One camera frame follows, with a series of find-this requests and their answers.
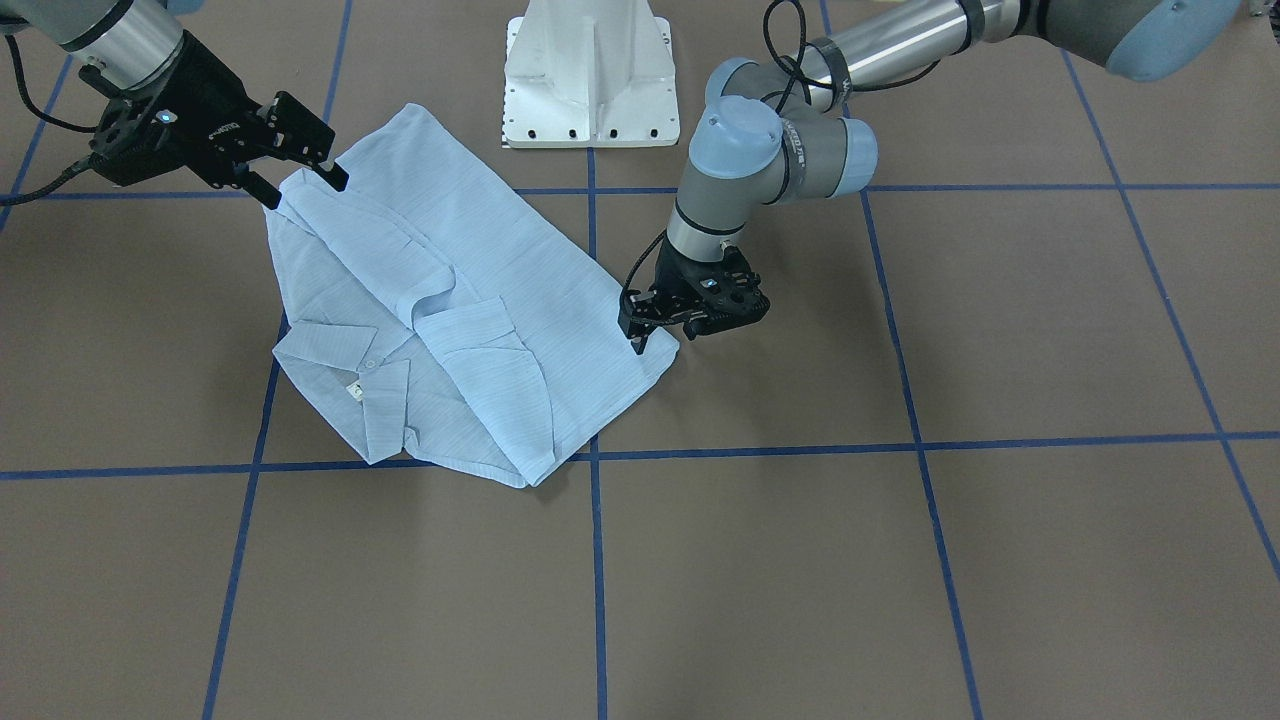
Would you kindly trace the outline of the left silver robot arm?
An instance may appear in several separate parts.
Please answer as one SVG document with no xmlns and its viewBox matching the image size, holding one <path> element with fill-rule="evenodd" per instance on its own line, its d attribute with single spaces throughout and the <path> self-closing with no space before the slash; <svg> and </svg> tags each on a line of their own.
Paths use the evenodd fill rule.
<svg viewBox="0 0 1280 720">
<path fill-rule="evenodd" d="M 1155 82 L 1187 67 L 1228 27 L 1234 1 L 905 1 L 838 33 L 810 37 L 767 60 L 719 64 L 666 228 L 649 247 L 655 278 L 620 296 L 620 328 L 635 352 L 662 328 L 689 340 L 759 322 L 771 302 L 742 255 L 758 208 L 863 191 L 879 146 L 850 100 L 924 79 L 983 44 L 1030 37 L 1110 74 Z"/>
</svg>

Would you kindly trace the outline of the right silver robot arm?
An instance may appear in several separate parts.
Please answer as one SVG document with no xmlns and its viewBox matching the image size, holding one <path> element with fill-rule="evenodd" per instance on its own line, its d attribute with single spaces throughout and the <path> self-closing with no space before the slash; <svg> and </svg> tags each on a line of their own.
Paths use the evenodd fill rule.
<svg viewBox="0 0 1280 720">
<path fill-rule="evenodd" d="M 348 173 L 332 158 L 334 131 L 288 92 L 270 102 L 186 29 L 165 1 L 5 1 L 3 37 L 37 29 L 79 64 L 79 78 L 108 105 L 90 128 L 90 152 L 41 190 L 49 196 L 93 172 L 131 186 L 180 168 L 212 188 L 242 190 L 274 209 L 280 191 L 252 165 L 262 158 L 307 167 L 333 190 Z"/>
</svg>

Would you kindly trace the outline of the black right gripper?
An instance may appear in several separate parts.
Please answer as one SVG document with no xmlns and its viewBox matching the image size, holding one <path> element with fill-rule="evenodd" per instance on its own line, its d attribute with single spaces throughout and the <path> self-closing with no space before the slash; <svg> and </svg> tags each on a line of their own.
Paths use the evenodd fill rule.
<svg viewBox="0 0 1280 720">
<path fill-rule="evenodd" d="M 148 83 L 123 90 L 91 69 L 90 85 L 109 100 L 90 141 L 93 170 L 115 186 L 186 167 L 212 187 L 243 190 L 276 210 L 280 190 L 250 167 L 260 158 L 306 165 L 337 192 L 348 184 L 332 156 L 333 128 L 288 92 L 268 105 L 252 100 L 189 31 Z"/>
</svg>

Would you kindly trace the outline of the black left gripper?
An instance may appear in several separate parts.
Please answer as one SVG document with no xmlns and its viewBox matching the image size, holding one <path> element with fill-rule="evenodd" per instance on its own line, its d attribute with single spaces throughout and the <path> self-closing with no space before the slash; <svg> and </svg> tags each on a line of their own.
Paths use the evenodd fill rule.
<svg viewBox="0 0 1280 720">
<path fill-rule="evenodd" d="M 660 250 L 655 281 L 641 292 L 631 282 L 649 254 Z M 620 295 L 620 328 L 636 355 L 643 355 L 649 336 L 680 324 L 687 340 L 714 334 L 759 322 L 771 309 L 739 247 L 730 245 L 719 261 L 700 263 L 682 255 L 668 240 L 653 241 L 628 272 Z"/>
</svg>

